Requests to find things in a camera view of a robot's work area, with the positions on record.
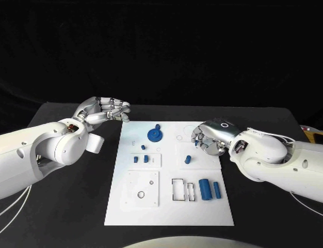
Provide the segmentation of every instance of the small blue piece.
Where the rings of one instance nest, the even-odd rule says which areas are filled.
[[[192,160],[192,156],[191,156],[191,155],[188,155],[188,156],[186,156],[186,164],[189,164],[189,163],[191,163],[191,160]]]
[[[215,188],[217,198],[221,199],[220,183],[218,182],[214,182],[214,188]]]
[[[156,125],[156,128],[149,131],[149,140],[152,142],[159,142],[163,138],[163,133],[161,131],[161,125]]]
[[[202,200],[211,200],[212,199],[212,189],[208,179],[199,180],[199,186],[201,186],[201,198]]]

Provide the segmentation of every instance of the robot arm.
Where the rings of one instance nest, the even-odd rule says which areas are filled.
[[[73,118],[0,135],[0,199],[74,164],[86,150],[100,152],[104,138],[90,132],[107,120],[129,122],[129,107],[114,98],[93,97]]]
[[[210,145],[204,143],[205,139],[212,142]],[[241,132],[222,119],[201,124],[192,142],[214,156],[224,154],[228,148],[230,159],[248,179],[269,181],[286,191],[323,203],[323,145],[282,142],[251,128]]]

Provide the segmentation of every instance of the black curtain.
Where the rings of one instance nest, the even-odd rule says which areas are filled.
[[[91,96],[286,107],[323,129],[323,5],[0,1],[0,134]]]

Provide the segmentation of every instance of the table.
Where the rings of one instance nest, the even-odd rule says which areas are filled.
[[[29,127],[71,117],[77,107],[44,104]],[[133,105],[129,116],[132,120],[155,121],[222,117],[241,129],[253,127],[308,141],[284,108]],[[106,138],[100,154],[86,152],[74,165],[32,186],[24,211],[0,234],[0,247],[123,247],[168,236],[211,236],[263,247],[323,247],[323,217],[273,184],[247,179],[228,154],[221,163],[235,226],[104,226],[120,131],[122,122],[106,122],[96,131]],[[19,195],[0,200],[0,211]],[[299,198],[323,212],[323,204]],[[19,206],[0,217],[0,229]]]

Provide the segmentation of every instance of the wire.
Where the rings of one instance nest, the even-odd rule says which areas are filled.
[[[323,216],[323,214],[322,213],[319,213],[315,209],[312,209],[299,199],[297,199],[297,197],[293,195],[293,193],[290,192],[290,194],[292,194],[292,196],[295,197],[295,199],[297,200],[297,202],[306,207],[306,208],[309,208],[313,212],[316,212],[318,214],[321,214],[322,216]]]
[[[24,191],[21,197],[16,199],[16,201],[12,203],[12,205],[5,209],[5,211],[0,213],[0,215],[15,206],[15,204],[19,202],[19,200],[22,199],[22,196],[26,194],[26,191],[29,189],[29,187],[26,187],[26,190]]]
[[[32,186],[29,186],[28,188],[29,188],[29,191],[28,191],[28,194],[26,194],[25,202],[22,203],[22,206],[21,206],[21,209],[19,209],[16,215],[15,215],[12,221],[8,223],[8,225],[6,225],[5,228],[2,229],[0,233],[6,230],[6,228],[8,228],[9,225],[12,224],[12,222],[14,222],[15,218],[18,217],[18,215],[19,215],[19,213],[21,213],[21,211],[22,211],[22,208],[24,208],[24,206],[25,206],[25,204],[26,204],[26,200],[28,200],[28,197],[29,197],[29,194],[31,194]]]
[[[256,131],[256,132],[259,132],[259,133],[269,134],[269,135],[271,135],[271,136],[277,136],[277,137],[282,137],[282,138],[287,138],[289,140],[292,140],[292,141],[296,142],[296,140],[295,140],[293,138],[290,138],[290,137],[287,137],[287,136],[284,136],[284,135],[279,135],[279,134],[274,134],[274,133],[267,133],[267,132],[264,132],[264,131],[256,130],[254,128],[248,128],[248,129],[253,130],[253,131]]]

